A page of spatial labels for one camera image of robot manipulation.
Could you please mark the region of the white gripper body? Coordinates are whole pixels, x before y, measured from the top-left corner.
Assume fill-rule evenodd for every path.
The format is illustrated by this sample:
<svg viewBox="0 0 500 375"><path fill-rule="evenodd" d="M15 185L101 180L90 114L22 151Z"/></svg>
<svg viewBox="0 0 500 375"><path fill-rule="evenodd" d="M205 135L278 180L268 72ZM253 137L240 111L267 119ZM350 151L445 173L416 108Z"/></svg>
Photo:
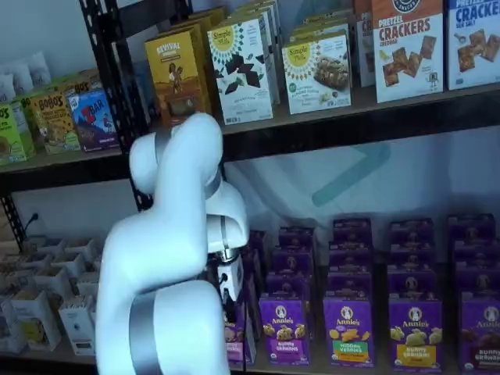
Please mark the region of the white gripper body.
<svg viewBox="0 0 500 375"><path fill-rule="evenodd" d="M231 262L223 262L217 267L217 276L220 295L223 301L224 295L229 295L237 301L243 288L244 269L241 259Z"/></svg>

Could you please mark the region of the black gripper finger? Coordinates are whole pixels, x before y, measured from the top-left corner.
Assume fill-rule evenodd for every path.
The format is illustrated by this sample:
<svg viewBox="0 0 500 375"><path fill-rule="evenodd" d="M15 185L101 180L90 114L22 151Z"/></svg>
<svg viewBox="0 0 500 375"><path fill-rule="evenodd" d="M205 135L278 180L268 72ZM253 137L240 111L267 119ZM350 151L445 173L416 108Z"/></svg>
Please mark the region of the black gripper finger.
<svg viewBox="0 0 500 375"><path fill-rule="evenodd" d="M229 295L223 296L223 312L226 323L235 324L238 321L238 302Z"/></svg>

